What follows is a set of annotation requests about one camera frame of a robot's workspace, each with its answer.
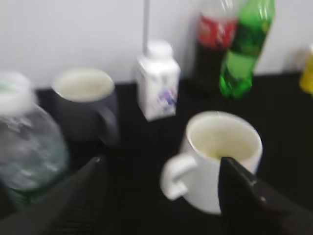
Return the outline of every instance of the black tablecloth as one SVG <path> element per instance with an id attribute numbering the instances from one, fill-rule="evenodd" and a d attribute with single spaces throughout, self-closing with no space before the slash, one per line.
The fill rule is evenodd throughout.
<path id="1" fill-rule="evenodd" d="M 122 146 L 106 149 L 99 142 L 70 143 L 80 165 L 104 153 L 109 161 L 112 216 L 108 234 L 222 234 L 218 216 L 202 213 L 183 198 L 170 202 L 159 189 L 164 163 L 177 154 L 188 120 L 195 114 L 224 111 L 238 115 L 259 132 L 263 157 L 258 176 L 313 212 L 313 98 L 298 85 L 299 75 L 255 78 L 242 100 L 191 92 L 181 82 L 175 117 L 147 122 L 136 103 L 136 85 L 117 85 Z M 53 92 L 40 91 L 41 105 L 53 115 Z"/>

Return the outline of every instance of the red label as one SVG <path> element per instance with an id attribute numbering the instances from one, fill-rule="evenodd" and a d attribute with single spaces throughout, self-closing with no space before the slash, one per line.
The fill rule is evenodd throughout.
<path id="1" fill-rule="evenodd" d="M 201 16 L 198 40 L 207 47 L 228 48 L 233 41 L 237 24 L 237 21 L 220 23 Z"/>

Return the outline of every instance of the bottle cap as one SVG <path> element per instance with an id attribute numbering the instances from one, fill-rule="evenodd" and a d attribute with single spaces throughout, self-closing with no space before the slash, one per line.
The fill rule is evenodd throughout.
<path id="1" fill-rule="evenodd" d="M 30 81 L 18 72 L 0 72 L 0 116 L 21 116 L 36 104 Z"/>
<path id="2" fill-rule="evenodd" d="M 173 57 L 173 48 L 167 41 L 150 41 L 147 57 L 150 59 L 168 59 Z"/>

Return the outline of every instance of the white carton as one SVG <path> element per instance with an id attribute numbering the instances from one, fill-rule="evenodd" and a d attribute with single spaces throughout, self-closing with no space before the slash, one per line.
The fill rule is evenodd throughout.
<path id="1" fill-rule="evenodd" d="M 138 104 L 148 121 L 174 116 L 180 68 L 165 41 L 149 42 L 147 55 L 138 60 Z"/>

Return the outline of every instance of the green soda bottle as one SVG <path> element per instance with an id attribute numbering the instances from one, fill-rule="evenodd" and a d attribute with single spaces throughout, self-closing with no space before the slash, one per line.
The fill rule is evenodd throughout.
<path id="1" fill-rule="evenodd" d="M 239 13 L 239 26 L 222 67 L 224 96 L 240 98 L 252 87 L 253 70 L 275 17 L 275 0 L 249 0 Z"/>

